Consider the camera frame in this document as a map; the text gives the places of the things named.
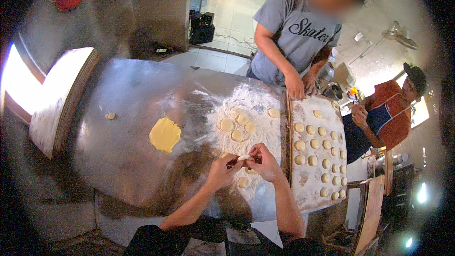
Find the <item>person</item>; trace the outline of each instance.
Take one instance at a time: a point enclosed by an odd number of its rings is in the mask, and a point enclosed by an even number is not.
[[[374,94],[352,107],[343,117],[348,164],[356,161],[373,146],[391,150],[411,130],[411,103],[419,102],[426,91],[425,73],[404,63],[408,75],[401,88],[395,80],[374,87]]]
[[[258,22],[254,33],[258,51],[247,77],[285,86],[293,99],[317,93],[316,76],[337,46],[342,21],[352,11],[359,11],[363,3],[266,0],[253,16]]]
[[[275,157],[263,143],[253,145],[249,155],[255,161],[237,162],[237,155],[228,155],[213,162],[201,189],[159,227],[139,227],[123,255],[324,255],[321,242],[304,238],[304,220]],[[232,161],[237,163],[228,169]],[[249,224],[201,216],[215,192],[230,185],[244,165],[275,188],[282,249]]]

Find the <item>black speaker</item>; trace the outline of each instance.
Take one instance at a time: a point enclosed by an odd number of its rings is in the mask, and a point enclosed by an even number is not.
[[[197,45],[200,43],[210,43],[213,41],[214,33],[215,26],[213,24],[205,28],[193,29],[190,36],[190,43],[192,45]]]
[[[215,16],[215,14],[211,13],[211,12],[206,12],[204,14],[202,14],[202,18],[201,18],[201,21],[202,21],[202,25],[203,26],[210,26],[213,24],[213,17]]]

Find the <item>baseball cap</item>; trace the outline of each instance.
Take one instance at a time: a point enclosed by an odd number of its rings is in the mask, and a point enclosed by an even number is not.
[[[408,74],[409,79],[414,83],[415,89],[419,93],[419,96],[423,96],[426,88],[427,88],[427,83],[426,83],[426,75],[424,71],[418,67],[418,66],[413,66],[412,64],[404,63],[403,67]]]

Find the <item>gray t-shirt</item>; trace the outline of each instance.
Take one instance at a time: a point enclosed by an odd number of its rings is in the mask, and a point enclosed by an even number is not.
[[[310,11],[308,0],[266,0],[253,18],[274,33],[272,40],[301,76],[323,46],[337,45],[341,33],[340,24],[317,18]],[[285,86],[284,74],[260,50],[251,68],[261,81]]]

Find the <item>stainless steel table surface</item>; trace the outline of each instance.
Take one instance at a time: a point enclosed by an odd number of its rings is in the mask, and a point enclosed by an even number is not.
[[[103,62],[92,75],[71,126],[66,158],[96,190],[151,213],[168,215],[202,186],[217,157],[209,143],[196,142],[207,134],[205,115],[213,105],[194,90],[228,97],[245,82],[280,101],[281,165],[287,169],[284,88],[234,74],[133,59]],[[107,113],[117,116],[109,121]],[[180,142],[170,154],[149,142],[151,128],[164,116],[182,129]],[[259,189],[250,203],[220,190],[204,214],[247,221],[276,219],[275,192]]]

